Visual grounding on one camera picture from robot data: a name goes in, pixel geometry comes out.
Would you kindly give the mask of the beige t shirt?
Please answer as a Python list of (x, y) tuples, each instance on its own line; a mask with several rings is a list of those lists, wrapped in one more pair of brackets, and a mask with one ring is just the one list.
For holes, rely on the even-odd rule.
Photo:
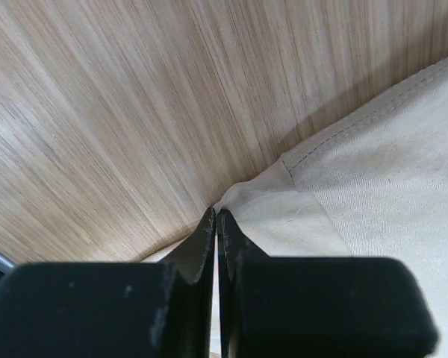
[(276, 256), (393, 257), (448, 357), (448, 58), (385, 90), (215, 203)]

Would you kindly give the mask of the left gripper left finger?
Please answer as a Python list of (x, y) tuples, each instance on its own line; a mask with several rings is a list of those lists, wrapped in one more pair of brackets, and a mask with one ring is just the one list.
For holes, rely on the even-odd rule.
[(215, 212), (155, 263), (29, 263), (0, 280), (0, 357), (206, 357)]

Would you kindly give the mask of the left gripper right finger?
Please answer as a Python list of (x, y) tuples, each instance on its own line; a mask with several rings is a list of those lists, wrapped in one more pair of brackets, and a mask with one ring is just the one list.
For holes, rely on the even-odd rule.
[(426, 357), (438, 329), (387, 257), (274, 257), (217, 215), (223, 357)]

